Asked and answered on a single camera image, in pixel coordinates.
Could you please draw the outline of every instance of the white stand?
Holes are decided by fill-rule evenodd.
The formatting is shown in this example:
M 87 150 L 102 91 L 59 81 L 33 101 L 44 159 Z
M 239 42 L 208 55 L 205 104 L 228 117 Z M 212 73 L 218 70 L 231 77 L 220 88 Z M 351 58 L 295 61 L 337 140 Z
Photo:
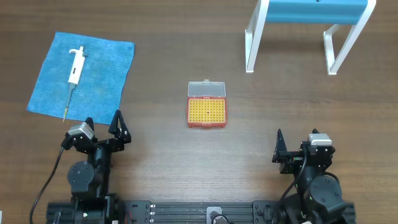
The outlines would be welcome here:
M 253 73 L 254 71 L 254 63 L 256 62 L 262 30 L 264 28 L 264 24 L 266 23 L 269 1 L 270 0 L 258 1 L 253 15 L 251 16 L 248 28 L 245 30 L 246 73 Z M 365 11 L 359 18 L 358 23 L 352 26 L 346 42 L 344 43 L 343 48 L 341 48 L 341 51 L 336 59 L 335 53 L 333 51 L 333 42 L 331 36 L 341 27 L 341 25 L 335 24 L 323 33 L 326 65 L 329 75 L 337 74 L 337 70 L 340 68 L 349 50 L 351 50 L 352 46 L 354 45 L 355 40 L 358 38 L 363 27 L 366 25 L 375 6 L 376 0 L 368 0 L 368 5 L 366 6 Z

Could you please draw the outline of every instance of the black cable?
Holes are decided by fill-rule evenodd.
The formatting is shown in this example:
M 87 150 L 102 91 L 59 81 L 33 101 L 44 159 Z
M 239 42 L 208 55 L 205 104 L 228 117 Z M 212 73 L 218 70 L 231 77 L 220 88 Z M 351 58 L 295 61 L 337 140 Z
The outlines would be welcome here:
M 54 176 L 55 171 L 57 170 L 58 163 L 60 162 L 62 152 L 63 152 L 63 147 L 61 147 L 61 149 L 60 149 L 60 153 L 58 154 L 57 160 L 55 161 L 55 165 L 54 165 L 54 168 L 53 168 L 53 170 L 52 170 L 52 172 L 50 174 L 49 179 L 44 184 L 44 186 L 43 186 L 42 190 L 40 191 L 39 196 L 37 197 L 35 203 L 33 203 L 32 209 L 30 210 L 30 217 L 29 217 L 30 224 L 33 224 L 33 213 L 35 211 L 36 205 L 39 202 L 39 200 L 40 200 L 45 188 L 48 186 L 48 184 L 50 183 L 52 177 Z
M 332 178 L 334 178 L 336 180 L 337 184 L 340 185 L 340 181 L 338 180 L 338 178 L 337 178 L 337 176 L 335 174 L 332 174 L 332 173 L 329 173 L 329 172 L 325 171 L 325 175 L 331 176 Z
M 293 182 L 289 185 L 289 187 L 285 190 L 284 194 L 279 199 L 277 205 L 275 206 L 275 210 L 274 210 L 274 214 L 273 214 L 273 217 L 272 217 L 272 221 L 274 220 L 274 216 L 276 215 L 277 211 L 279 210 L 278 208 L 283 206 L 284 200 L 285 200 L 286 195 L 288 194 L 288 192 L 290 192 L 290 190 L 292 190 L 293 186 L 295 186 L 297 184 L 297 182 L 299 181 L 300 177 L 303 175 L 304 168 L 307 166 L 307 149 L 304 148 L 303 152 L 304 152 L 304 161 L 303 161 L 303 165 L 302 165 L 302 167 L 300 169 L 300 172 L 298 173 L 297 177 L 293 180 Z

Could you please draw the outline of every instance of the wooden table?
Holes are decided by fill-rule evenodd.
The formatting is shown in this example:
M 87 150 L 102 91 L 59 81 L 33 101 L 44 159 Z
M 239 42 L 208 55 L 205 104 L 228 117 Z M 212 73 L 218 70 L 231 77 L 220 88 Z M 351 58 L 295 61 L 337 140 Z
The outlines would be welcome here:
M 335 77 L 321 34 L 328 25 L 269 24 L 254 74 L 244 72 L 244 29 L 256 0 L 2 0 L 0 2 L 0 210 L 27 223 L 63 135 L 76 121 L 26 111 L 56 30 L 136 43 L 121 100 L 132 143 L 113 156 L 110 189 L 128 200 L 276 200 L 292 176 L 271 162 L 276 131 L 290 150 L 313 128 L 336 153 L 330 172 L 358 223 L 392 223 L 398 211 L 398 1 L 377 3 Z M 347 30 L 333 36 L 341 47 Z M 226 83 L 225 129 L 188 129 L 189 81 Z M 107 126 L 96 134 L 109 137 Z M 35 211 L 67 201 L 62 156 Z

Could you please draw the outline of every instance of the blue absorbent pad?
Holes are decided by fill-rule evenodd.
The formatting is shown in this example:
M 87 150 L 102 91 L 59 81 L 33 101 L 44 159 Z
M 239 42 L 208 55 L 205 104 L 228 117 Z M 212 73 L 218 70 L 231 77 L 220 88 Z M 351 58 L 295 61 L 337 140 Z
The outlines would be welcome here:
M 68 79 L 75 54 L 84 46 L 87 55 L 79 84 L 72 93 L 67 119 L 110 124 L 119 109 L 134 43 L 57 32 L 30 98 L 27 110 L 63 118 L 68 99 Z

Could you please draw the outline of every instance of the clear plastic lid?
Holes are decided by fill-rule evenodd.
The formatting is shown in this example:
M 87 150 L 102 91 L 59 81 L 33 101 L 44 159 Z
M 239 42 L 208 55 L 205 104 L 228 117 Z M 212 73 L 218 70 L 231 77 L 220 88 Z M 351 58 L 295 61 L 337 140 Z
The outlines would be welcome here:
M 225 97 L 225 83 L 211 82 L 205 80 L 203 82 L 189 82 L 188 97 Z

